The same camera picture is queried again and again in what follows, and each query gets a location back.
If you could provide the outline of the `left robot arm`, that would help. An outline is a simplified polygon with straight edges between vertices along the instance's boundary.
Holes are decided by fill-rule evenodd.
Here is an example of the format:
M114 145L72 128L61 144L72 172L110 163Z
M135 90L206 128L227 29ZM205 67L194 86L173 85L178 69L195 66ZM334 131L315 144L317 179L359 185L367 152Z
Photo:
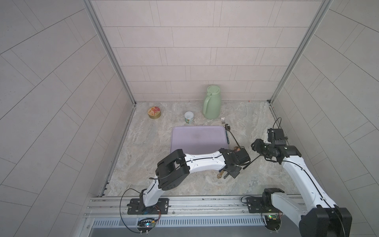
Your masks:
M210 154L185 154L182 149L175 150L157 164L155 177L140 198L144 207L154 206L165 191L178 187L188 175L201 171L224 171L236 178L242 166L251 161L244 148L223 149Z

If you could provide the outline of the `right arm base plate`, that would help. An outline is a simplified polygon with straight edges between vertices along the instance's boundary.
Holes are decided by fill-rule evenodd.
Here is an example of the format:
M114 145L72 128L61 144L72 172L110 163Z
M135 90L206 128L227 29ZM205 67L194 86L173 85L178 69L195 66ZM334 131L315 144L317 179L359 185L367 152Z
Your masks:
M263 197L247 197L246 203L249 213L278 213L271 201Z

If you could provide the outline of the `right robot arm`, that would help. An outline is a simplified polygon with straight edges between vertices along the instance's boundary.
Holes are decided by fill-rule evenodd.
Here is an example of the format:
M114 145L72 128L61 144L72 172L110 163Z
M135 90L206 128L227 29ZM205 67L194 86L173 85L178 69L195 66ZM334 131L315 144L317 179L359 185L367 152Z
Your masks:
M299 205L279 188L267 188L262 195L264 207L274 207L282 212L297 225L303 237L349 236L352 215L326 194L295 146L256 139L251 147L268 162L276 158L275 162L289 173L305 203L305 206Z

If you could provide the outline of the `lilac rectangular tray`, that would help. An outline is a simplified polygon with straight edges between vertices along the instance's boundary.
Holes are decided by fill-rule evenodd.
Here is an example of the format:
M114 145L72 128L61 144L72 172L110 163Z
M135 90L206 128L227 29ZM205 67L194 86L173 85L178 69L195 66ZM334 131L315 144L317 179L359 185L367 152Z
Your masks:
M185 154L202 155L228 149L222 126L176 126L172 129L170 152L181 149Z

